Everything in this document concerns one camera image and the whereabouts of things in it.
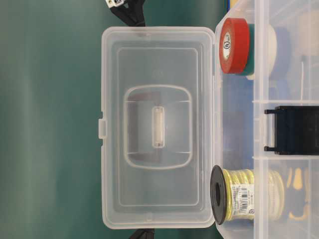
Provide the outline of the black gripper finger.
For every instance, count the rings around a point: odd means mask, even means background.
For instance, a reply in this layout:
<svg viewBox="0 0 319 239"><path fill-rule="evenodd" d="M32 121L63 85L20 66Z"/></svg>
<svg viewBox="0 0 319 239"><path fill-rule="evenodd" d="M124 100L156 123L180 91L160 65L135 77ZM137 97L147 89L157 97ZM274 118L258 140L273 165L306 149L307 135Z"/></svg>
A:
<svg viewBox="0 0 319 239"><path fill-rule="evenodd" d="M154 237L154 229L138 229L129 237L129 239L154 239Z"/></svg>

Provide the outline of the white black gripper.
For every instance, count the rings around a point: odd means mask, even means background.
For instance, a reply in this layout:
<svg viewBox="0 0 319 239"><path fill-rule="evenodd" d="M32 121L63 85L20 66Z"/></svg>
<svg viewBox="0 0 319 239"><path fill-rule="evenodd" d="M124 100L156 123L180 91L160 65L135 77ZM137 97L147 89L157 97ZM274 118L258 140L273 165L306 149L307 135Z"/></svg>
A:
<svg viewBox="0 0 319 239"><path fill-rule="evenodd" d="M105 0L110 11L127 26L145 26L145 0Z"/></svg>

